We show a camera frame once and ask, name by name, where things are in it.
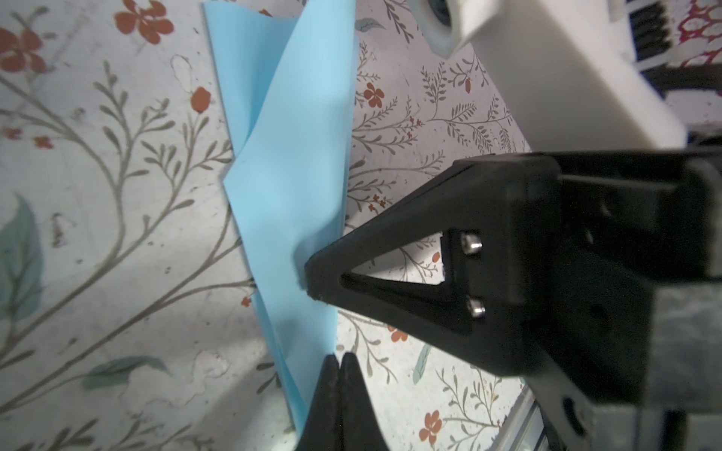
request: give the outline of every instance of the floral pattern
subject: floral pattern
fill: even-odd
[[[306,1],[239,3],[290,17]],[[529,150],[470,48],[431,54],[405,0],[358,0],[357,13],[346,232],[455,159]],[[0,5],[9,450],[295,447],[219,183],[232,147],[204,26],[197,0]],[[710,27],[693,32],[714,46]],[[439,236],[355,271],[438,283]],[[392,450],[487,449],[521,390],[352,312],[336,350],[358,355]]]
[[[422,442],[429,439],[429,445],[433,446],[436,443],[436,434],[441,431],[442,425],[443,422],[439,419],[439,411],[427,413],[426,417],[424,417],[424,428],[419,431],[419,438]]]
[[[173,23],[164,19],[165,6],[156,0],[150,0],[150,8],[140,9],[133,0],[123,0],[128,11],[122,11],[115,15],[116,27],[124,35],[135,31],[136,27],[140,35],[151,44],[160,43],[160,35],[169,35],[173,32]]]
[[[45,72],[45,61],[36,53],[43,41],[32,30],[23,30],[18,38],[12,32],[0,28],[0,69],[21,72],[26,67],[36,73]]]

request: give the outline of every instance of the orange flower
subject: orange flower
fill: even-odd
[[[387,326],[388,331],[391,332],[391,341],[396,343],[397,341],[406,341],[409,339],[409,334],[406,332],[401,332],[399,329],[393,327],[393,326]]]
[[[13,141],[17,141],[20,139],[20,135],[22,134],[22,130],[19,128],[3,128],[2,129],[2,136],[5,136],[8,139],[12,139]]]
[[[426,418],[424,418],[424,429],[421,429],[419,431],[419,438],[422,442],[425,442],[426,439],[429,439],[430,444],[436,443],[436,434],[439,433],[441,430],[442,421],[439,419],[439,411],[434,411],[434,413],[427,413]]]
[[[35,147],[38,149],[52,149],[55,147],[50,141],[50,136],[36,136],[33,140],[35,141]]]
[[[368,88],[363,92],[363,97],[368,100],[368,106],[371,108],[379,107],[381,108],[381,99],[383,99],[383,91],[381,89],[376,89],[373,86],[373,83],[367,83],[366,87]]]
[[[203,113],[211,104],[211,93],[203,87],[198,87],[191,96],[191,107],[198,113]]]
[[[35,32],[26,29],[17,38],[10,31],[0,28],[0,68],[7,72],[20,72],[25,70],[27,61],[30,60],[30,68],[33,72],[45,72],[47,67],[45,61],[34,53],[43,47],[43,41]]]
[[[150,0],[150,8],[138,9],[133,0],[123,0],[128,11],[116,13],[116,27],[124,35],[131,34],[136,25],[140,35],[149,43],[155,45],[160,42],[160,35],[169,35],[173,32],[173,22],[168,19],[159,19],[165,16],[165,6],[156,0]]]

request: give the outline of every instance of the white plastic part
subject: white plastic part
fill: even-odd
[[[568,0],[447,0],[451,26],[428,0],[409,0],[432,50],[471,42],[535,152],[680,149],[687,129]]]

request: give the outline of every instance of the metal screw head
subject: metal screw head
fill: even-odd
[[[483,318],[487,314],[487,308],[484,307],[484,303],[479,299],[472,297],[466,297],[466,308],[469,309],[472,318]]]
[[[482,250],[482,239],[479,235],[473,233],[462,233],[461,234],[461,250],[466,255],[473,255],[481,252]]]

